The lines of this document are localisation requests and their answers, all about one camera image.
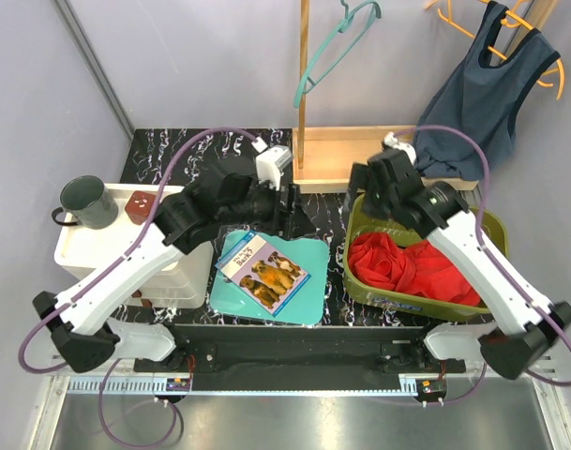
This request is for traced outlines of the red tank top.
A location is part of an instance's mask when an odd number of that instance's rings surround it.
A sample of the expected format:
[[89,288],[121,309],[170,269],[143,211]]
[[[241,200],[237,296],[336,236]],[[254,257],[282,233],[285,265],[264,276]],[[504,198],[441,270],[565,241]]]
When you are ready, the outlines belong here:
[[437,248],[427,241],[399,247],[385,232],[358,236],[348,265],[364,284],[381,290],[476,307],[480,296]]

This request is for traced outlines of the navy blue tank top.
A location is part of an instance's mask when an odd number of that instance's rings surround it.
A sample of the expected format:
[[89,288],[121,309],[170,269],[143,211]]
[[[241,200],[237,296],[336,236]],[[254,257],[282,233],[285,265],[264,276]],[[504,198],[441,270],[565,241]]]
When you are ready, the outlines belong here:
[[[506,162],[515,149],[516,121],[525,98],[544,72],[560,58],[534,28],[497,66],[492,52],[508,7],[490,1],[473,43],[443,86],[431,99],[418,124],[457,129],[482,148],[491,169]],[[480,181],[483,165],[473,147],[459,136],[440,130],[414,134],[415,167],[426,178]]]

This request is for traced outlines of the orange hanger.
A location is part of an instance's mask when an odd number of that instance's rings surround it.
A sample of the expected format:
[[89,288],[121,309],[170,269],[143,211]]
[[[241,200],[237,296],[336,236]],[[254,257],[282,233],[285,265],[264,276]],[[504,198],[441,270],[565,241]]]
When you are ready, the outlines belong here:
[[[505,16],[500,20],[502,28],[512,30],[513,34],[505,49],[499,51],[489,46],[488,51],[499,61],[505,61],[509,54],[518,46],[519,42],[526,37],[534,28],[543,30],[549,16],[558,5],[558,1],[504,1],[509,6]],[[464,36],[474,39],[475,34],[464,28],[454,20],[452,1],[427,1],[424,10],[434,8],[441,21],[459,31]],[[555,88],[556,99],[560,100],[565,87],[565,69],[561,58],[554,61],[537,80],[542,88]]]

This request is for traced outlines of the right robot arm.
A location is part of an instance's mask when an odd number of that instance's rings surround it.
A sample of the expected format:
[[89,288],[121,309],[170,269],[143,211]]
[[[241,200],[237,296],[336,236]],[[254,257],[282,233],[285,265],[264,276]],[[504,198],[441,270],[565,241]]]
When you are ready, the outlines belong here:
[[424,185],[408,154],[392,147],[352,166],[345,205],[392,219],[430,242],[459,270],[487,305],[493,330],[438,327],[411,347],[413,365],[432,371],[444,359],[479,357],[498,375],[515,380],[557,340],[565,340],[571,306],[554,303],[522,277],[483,234],[474,214],[448,183]]

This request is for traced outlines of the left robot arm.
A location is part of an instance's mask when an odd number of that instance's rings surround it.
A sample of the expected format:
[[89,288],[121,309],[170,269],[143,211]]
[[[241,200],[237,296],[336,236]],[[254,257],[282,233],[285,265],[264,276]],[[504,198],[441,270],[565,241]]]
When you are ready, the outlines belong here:
[[169,371],[187,362],[188,349],[167,326],[120,322],[112,314],[164,267],[214,240],[221,227],[255,225],[286,240],[314,230],[297,184],[281,191],[268,181],[233,173],[166,196],[151,218],[107,268],[59,294],[41,292],[33,300],[40,324],[49,329],[55,349],[76,373],[118,359],[154,361]]

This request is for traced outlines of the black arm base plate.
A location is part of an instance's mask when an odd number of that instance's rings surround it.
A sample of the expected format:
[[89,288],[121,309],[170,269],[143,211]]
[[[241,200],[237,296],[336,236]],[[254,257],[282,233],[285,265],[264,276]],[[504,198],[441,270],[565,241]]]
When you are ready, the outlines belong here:
[[266,325],[179,325],[169,363],[138,359],[141,373],[193,370],[201,392],[384,391],[401,387],[400,374],[460,374],[460,360],[430,355],[417,327],[304,328]]

